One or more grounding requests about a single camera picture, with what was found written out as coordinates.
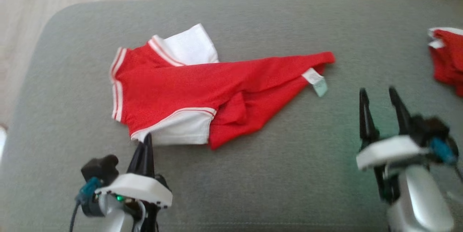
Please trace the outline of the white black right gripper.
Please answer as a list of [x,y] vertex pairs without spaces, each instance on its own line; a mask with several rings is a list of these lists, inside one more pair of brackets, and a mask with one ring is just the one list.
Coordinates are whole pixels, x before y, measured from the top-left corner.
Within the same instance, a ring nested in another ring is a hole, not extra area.
[[372,168],[380,199],[387,204],[431,204],[432,175],[429,172],[429,148],[417,145],[408,134],[412,117],[394,86],[389,97],[396,111],[399,135],[380,138],[372,114],[369,97],[364,88],[359,92],[359,125],[361,151],[357,154],[357,168]]

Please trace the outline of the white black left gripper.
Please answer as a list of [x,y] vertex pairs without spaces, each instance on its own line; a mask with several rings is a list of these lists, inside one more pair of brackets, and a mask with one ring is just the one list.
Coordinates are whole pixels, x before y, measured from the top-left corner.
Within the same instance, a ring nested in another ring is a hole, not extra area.
[[155,167],[150,133],[138,143],[127,173],[132,174],[123,174],[109,186],[95,191],[103,214],[100,231],[158,232],[157,215],[172,206],[173,194],[159,180],[152,178]]

